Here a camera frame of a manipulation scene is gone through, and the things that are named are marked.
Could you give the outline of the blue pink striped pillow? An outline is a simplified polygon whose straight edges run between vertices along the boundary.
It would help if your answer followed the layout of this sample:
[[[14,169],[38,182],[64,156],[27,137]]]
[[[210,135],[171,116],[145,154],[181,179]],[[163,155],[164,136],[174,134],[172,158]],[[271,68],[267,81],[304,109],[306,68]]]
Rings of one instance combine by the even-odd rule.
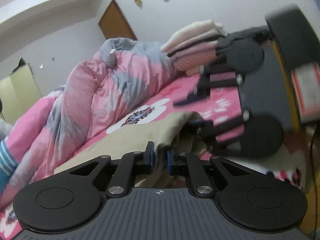
[[[0,151],[0,192],[3,193],[18,166],[18,162],[10,153],[5,140],[1,141]]]

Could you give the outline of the beige khaki trousers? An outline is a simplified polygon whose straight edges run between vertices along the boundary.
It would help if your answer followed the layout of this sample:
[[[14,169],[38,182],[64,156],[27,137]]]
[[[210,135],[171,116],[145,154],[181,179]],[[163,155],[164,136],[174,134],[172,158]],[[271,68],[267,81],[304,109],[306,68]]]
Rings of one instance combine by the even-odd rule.
[[[161,150],[172,146],[176,152],[193,153],[197,156],[203,154],[207,149],[205,143],[196,132],[187,127],[188,122],[203,120],[203,117],[196,112],[174,112],[164,119],[147,124],[125,125],[81,150],[76,156],[57,167],[54,174],[101,155],[109,155],[114,160],[129,152],[144,151],[147,143],[151,141],[155,143],[155,168],[150,175],[137,176],[135,185],[153,188],[170,187],[176,178],[167,174]]]

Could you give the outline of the dark object atop wardrobe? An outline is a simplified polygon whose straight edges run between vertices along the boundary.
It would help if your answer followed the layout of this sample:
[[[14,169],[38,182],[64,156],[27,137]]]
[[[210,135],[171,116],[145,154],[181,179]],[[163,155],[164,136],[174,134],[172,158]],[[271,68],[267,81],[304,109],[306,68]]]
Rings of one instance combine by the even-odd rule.
[[[13,73],[18,71],[19,68],[23,67],[26,65],[26,62],[24,61],[23,58],[20,58],[17,67],[12,71]]]

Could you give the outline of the brown wooden door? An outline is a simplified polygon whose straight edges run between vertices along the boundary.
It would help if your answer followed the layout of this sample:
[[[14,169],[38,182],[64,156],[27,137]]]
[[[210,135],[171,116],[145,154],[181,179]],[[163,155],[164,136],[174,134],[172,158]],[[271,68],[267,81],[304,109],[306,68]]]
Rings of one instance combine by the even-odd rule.
[[[123,37],[137,40],[116,0],[111,1],[98,25],[106,39]]]

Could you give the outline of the pink grey floral duvet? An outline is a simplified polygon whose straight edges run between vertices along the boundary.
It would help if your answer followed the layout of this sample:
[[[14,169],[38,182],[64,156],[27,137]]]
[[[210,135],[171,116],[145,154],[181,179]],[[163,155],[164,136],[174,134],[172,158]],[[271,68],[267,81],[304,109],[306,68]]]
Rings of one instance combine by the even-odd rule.
[[[104,126],[123,118],[156,95],[177,76],[159,42],[129,38],[106,40],[91,60],[77,64],[65,85],[52,92],[58,99],[44,126],[54,155],[74,152]],[[9,150],[20,163],[18,150]]]

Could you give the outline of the child in maroon jacket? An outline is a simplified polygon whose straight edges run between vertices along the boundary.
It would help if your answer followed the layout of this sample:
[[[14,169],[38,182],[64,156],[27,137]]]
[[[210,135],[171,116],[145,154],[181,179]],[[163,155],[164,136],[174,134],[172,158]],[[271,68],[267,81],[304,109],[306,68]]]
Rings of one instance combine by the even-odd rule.
[[[13,126],[7,123],[3,118],[0,119],[0,140],[4,140],[5,137],[10,133]]]

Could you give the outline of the stack of folded clothes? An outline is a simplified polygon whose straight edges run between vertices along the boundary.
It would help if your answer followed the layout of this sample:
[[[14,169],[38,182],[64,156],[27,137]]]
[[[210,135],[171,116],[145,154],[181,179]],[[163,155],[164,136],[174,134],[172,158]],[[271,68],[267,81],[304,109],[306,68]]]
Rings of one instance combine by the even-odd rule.
[[[212,20],[196,21],[173,33],[161,46],[161,52],[167,54],[177,71],[191,76],[217,59],[218,39],[226,36],[223,25]]]

